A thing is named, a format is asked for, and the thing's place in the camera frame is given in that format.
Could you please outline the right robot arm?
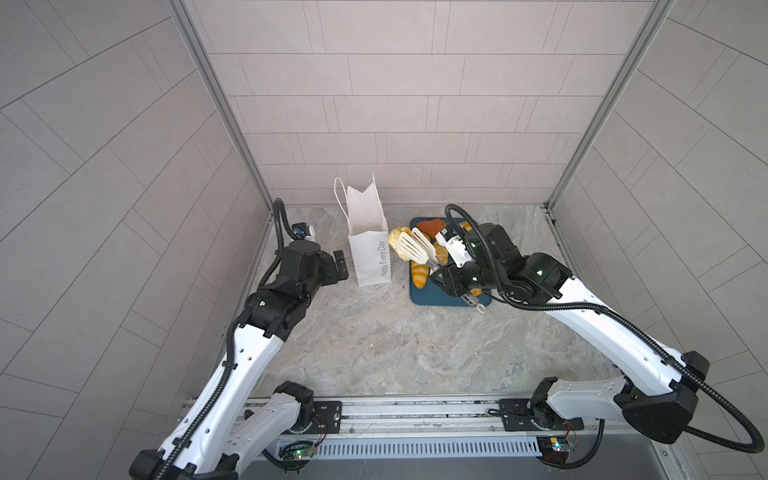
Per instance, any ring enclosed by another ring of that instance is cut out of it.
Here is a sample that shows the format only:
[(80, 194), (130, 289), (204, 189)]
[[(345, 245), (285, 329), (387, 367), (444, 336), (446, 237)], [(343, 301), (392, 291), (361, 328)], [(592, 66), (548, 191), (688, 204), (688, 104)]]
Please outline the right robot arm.
[[(445, 208), (446, 248), (459, 252), (431, 280), (460, 297), (480, 289), (518, 310), (542, 312), (561, 322), (607, 357), (620, 376), (597, 382), (545, 379), (531, 410), (547, 428), (550, 417), (625, 421), (645, 437), (673, 444), (684, 433), (738, 452), (757, 454), (765, 441), (736, 406), (705, 381), (708, 360), (681, 353), (632, 324), (598, 299), (573, 272), (549, 254), (523, 255), (503, 227), (478, 223), (462, 207)], [(743, 443), (692, 426), (698, 396), (725, 410), (749, 435)]]

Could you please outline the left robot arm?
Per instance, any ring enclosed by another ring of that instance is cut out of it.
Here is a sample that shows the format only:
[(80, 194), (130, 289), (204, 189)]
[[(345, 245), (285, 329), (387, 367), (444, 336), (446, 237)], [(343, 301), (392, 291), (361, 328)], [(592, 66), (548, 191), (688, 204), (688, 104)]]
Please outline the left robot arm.
[(133, 479), (237, 479), (273, 441), (313, 422), (314, 393), (287, 381), (243, 423), (236, 420), (266, 367), (305, 318), (318, 290), (346, 280), (342, 251), (328, 253), (305, 224), (273, 202), (276, 257), (228, 325), (224, 355), (200, 397), (156, 450), (140, 451)]

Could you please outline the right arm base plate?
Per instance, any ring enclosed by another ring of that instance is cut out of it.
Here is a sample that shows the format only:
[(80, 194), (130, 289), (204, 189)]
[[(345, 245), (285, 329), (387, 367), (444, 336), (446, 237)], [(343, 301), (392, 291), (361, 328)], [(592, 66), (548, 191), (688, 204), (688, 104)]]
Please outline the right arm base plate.
[(563, 419), (546, 403), (533, 406), (529, 399), (501, 399), (498, 403), (498, 411), (506, 432), (565, 432), (568, 429), (575, 431), (584, 429), (581, 418)]

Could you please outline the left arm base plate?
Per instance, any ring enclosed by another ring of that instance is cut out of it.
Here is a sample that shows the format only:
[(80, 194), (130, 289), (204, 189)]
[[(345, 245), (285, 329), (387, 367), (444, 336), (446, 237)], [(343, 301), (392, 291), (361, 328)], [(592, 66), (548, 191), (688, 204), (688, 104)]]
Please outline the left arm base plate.
[(341, 401), (314, 401), (312, 420), (304, 435), (338, 434), (342, 419), (343, 404)]

